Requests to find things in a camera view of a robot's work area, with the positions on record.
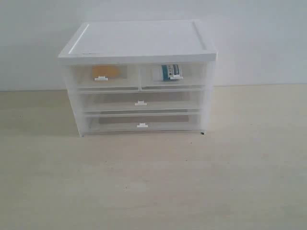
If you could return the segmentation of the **white blue small bottle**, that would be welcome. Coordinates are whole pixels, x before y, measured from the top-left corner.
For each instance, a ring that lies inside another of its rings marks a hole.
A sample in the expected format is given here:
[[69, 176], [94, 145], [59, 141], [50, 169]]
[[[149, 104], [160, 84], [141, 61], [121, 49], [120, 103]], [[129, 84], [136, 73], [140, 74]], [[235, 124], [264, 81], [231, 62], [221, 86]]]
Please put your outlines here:
[[178, 64], [156, 65], [152, 68], [154, 81], [179, 81], [184, 79], [181, 66]]

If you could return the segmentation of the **yellow wedge sponge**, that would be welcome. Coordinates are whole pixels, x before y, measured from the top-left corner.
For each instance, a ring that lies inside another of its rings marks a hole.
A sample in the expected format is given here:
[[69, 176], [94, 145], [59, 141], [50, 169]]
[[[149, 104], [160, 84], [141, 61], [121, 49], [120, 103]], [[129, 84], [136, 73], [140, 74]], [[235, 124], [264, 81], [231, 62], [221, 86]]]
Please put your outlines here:
[[99, 65], [92, 67], [92, 77], [95, 81], [107, 81], [120, 75], [120, 70], [116, 66]]

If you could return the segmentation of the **bottom clear wide drawer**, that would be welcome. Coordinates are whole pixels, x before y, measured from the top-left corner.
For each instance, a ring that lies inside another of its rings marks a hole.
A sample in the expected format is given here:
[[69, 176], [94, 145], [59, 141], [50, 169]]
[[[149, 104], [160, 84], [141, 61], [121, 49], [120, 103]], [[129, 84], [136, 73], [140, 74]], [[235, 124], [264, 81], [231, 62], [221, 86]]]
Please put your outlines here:
[[122, 117], [89, 117], [90, 132], [202, 130], [201, 117], [188, 115], [154, 115]]

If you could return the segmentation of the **clear wide drawer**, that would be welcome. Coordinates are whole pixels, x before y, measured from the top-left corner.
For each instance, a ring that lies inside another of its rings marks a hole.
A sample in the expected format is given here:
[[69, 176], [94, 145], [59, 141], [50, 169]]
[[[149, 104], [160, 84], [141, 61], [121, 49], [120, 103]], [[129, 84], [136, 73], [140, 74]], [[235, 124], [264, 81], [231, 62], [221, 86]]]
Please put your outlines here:
[[203, 92], [100, 93], [81, 96], [85, 112], [199, 109]]
[[154, 115], [122, 117], [89, 117], [90, 132], [202, 130], [201, 117], [188, 115]]

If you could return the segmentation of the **middle clear wide drawer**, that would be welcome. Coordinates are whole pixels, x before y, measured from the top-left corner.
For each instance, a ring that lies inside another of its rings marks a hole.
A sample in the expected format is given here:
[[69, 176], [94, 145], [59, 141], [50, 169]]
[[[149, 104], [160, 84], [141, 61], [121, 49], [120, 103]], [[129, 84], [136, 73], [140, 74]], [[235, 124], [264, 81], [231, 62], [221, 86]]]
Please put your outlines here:
[[199, 109], [203, 92], [100, 93], [81, 96], [85, 112]]

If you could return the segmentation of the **white plastic drawer cabinet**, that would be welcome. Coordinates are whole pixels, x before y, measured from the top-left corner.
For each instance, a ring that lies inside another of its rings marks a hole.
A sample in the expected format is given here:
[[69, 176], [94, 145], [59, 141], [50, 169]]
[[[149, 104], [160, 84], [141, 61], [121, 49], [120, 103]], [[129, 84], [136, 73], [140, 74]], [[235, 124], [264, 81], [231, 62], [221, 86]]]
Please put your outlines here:
[[205, 134], [217, 55], [198, 20], [83, 23], [58, 56], [78, 133]]

